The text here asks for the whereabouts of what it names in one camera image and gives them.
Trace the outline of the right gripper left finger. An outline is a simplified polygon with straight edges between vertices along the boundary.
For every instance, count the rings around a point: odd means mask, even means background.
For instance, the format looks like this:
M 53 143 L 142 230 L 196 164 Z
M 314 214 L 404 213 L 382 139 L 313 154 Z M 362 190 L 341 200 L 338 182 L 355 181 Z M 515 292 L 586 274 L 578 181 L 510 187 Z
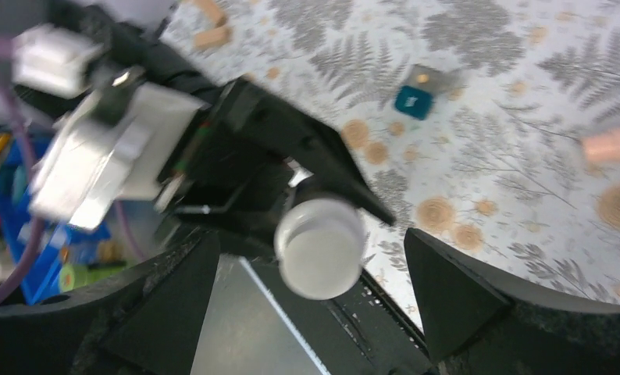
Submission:
M 221 252 L 202 235 L 37 305 L 0 307 L 0 374 L 187 374 Z

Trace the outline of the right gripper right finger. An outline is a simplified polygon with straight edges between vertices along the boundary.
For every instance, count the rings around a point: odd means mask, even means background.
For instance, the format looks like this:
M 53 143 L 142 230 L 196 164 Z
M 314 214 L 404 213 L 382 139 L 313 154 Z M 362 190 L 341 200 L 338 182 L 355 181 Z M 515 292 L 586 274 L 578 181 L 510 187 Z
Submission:
M 620 374 L 620 305 L 552 290 L 411 228 L 404 251 L 442 374 Z

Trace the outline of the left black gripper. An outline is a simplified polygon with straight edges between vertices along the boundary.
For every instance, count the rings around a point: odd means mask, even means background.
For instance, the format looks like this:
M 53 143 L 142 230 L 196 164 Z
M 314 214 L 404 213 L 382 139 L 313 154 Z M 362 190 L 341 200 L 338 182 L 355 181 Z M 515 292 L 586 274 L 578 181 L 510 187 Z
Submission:
M 218 87 L 159 174 L 158 209 L 216 231 L 226 252 L 274 259 L 273 233 L 295 160 L 329 190 L 392 225 L 332 127 L 244 78 Z

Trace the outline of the white pill bottle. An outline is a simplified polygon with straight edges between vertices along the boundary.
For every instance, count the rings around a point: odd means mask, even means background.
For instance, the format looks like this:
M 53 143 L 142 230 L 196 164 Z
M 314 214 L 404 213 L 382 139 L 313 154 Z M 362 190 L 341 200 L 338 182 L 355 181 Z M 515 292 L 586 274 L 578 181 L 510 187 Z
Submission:
M 360 214 L 338 198 L 314 198 L 283 214 L 273 246 L 284 283 L 297 295 L 328 300 L 362 272 L 366 233 Z

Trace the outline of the peach tube bottle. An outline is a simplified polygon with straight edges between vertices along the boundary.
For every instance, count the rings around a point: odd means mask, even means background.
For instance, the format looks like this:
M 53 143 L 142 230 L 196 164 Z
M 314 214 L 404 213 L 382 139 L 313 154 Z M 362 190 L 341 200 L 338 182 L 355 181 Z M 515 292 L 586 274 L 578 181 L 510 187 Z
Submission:
M 590 163 L 620 162 L 620 127 L 581 140 L 583 154 Z

